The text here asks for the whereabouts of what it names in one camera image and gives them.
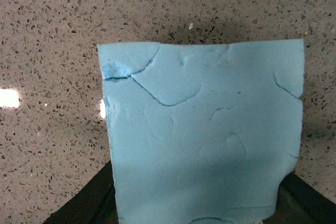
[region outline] crease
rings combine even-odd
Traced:
[[[186,99],[182,100],[182,101],[179,101],[177,103],[173,103],[173,104],[166,104],[166,103],[163,103],[161,102],[158,98],[156,98],[148,89],[146,89],[143,85],[141,85],[134,77],[131,76],[131,78],[133,79],[133,81],[139,85],[144,91],[146,91],[155,101],[157,101],[159,104],[161,104],[162,106],[165,106],[165,107],[173,107],[173,106],[176,106],[176,105],[179,105],[183,102],[186,102],[188,101],[189,99],[195,97],[201,90],[201,88],[193,95],[191,95],[190,97],[187,97]]]
[[[232,135],[236,135],[236,136],[238,137],[238,139],[239,139],[239,142],[242,144],[242,147],[243,147],[243,149],[244,149],[244,160],[246,160],[246,157],[247,157],[247,150],[246,150],[246,147],[245,147],[244,143],[242,142],[242,140],[241,140],[239,134],[236,133],[236,132],[234,132]]]
[[[297,97],[296,95],[294,95],[291,91],[289,91],[288,89],[286,89],[285,87],[281,86],[279,83],[278,83],[278,80],[277,80],[277,77],[275,76],[275,73],[273,73],[273,78],[274,78],[274,81],[275,81],[275,84],[281,88],[282,90],[286,91],[287,93],[289,93],[292,97],[294,97],[295,99],[299,99],[299,97]]]
[[[230,108],[225,108],[225,107],[217,108],[217,109],[215,110],[215,112],[212,113],[211,118],[210,118],[210,121],[213,120],[215,114],[216,114],[218,111],[222,111],[222,110],[230,110],[230,109],[232,109],[232,108],[233,108],[233,107],[230,107]]]
[[[298,158],[299,158],[299,157],[297,157],[297,156],[294,156],[294,155],[290,154],[289,151],[286,151],[286,152],[288,153],[289,156],[291,156],[291,157],[293,157],[293,158],[295,158],[295,159],[298,159]]]
[[[159,44],[158,46],[158,49],[156,50],[156,52],[154,53],[153,57],[147,62],[146,66],[144,66],[142,69],[140,69],[139,71],[137,72],[134,72],[134,73],[130,73],[129,75],[127,76],[123,76],[123,77],[109,77],[109,78],[105,78],[104,81],[119,81],[119,80],[126,80],[130,77],[132,77],[133,75],[135,74],[138,74],[138,73],[142,73],[143,71],[146,70],[147,67],[149,67],[152,63],[153,63],[153,60],[155,58],[155,56],[158,54],[159,50],[160,50],[160,47],[161,47],[161,44]]]
[[[216,218],[216,217],[203,217],[203,218],[197,218],[197,219],[193,219],[191,222],[189,222],[188,224],[192,224],[196,221],[199,221],[199,220],[219,220],[219,221],[223,221],[222,218]]]
[[[109,77],[109,78],[105,78],[104,81],[114,81],[114,82],[118,82],[118,81],[121,81],[121,80],[128,80],[128,79],[132,79],[138,86],[140,86],[144,91],[146,91],[155,101],[157,101],[159,104],[161,104],[162,106],[166,106],[166,107],[173,107],[173,106],[176,106],[176,105],[179,105],[183,102],[186,102],[188,101],[189,99],[195,97],[201,90],[201,87],[198,89],[198,91],[191,95],[190,97],[187,97],[186,99],[182,100],[182,101],[179,101],[177,103],[173,103],[173,104],[166,104],[166,103],[163,103],[161,102],[158,98],[156,98],[148,89],[146,89],[143,85],[141,85],[136,79],[135,79],[135,76],[137,74],[140,74],[142,73],[143,71],[145,71],[147,69],[148,66],[150,66],[155,58],[155,56],[158,54],[159,50],[161,48],[161,44],[159,44],[158,46],[158,49],[157,51],[154,53],[153,57],[148,61],[148,63],[146,64],[146,66],[142,69],[140,69],[139,71],[137,72],[134,72],[134,73],[130,73],[129,75],[127,76],[124,76],[124,77]]]

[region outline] blue foam sheet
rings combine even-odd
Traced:
[[[303,40],[99,45],[120,224],[273,214],[302,128]]]

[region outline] speckled countertop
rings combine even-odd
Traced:
[[[97,44],[304,38],[296,174],[336,202],[336,0],[0,0],[0,223],[42,223],[109,160]]]

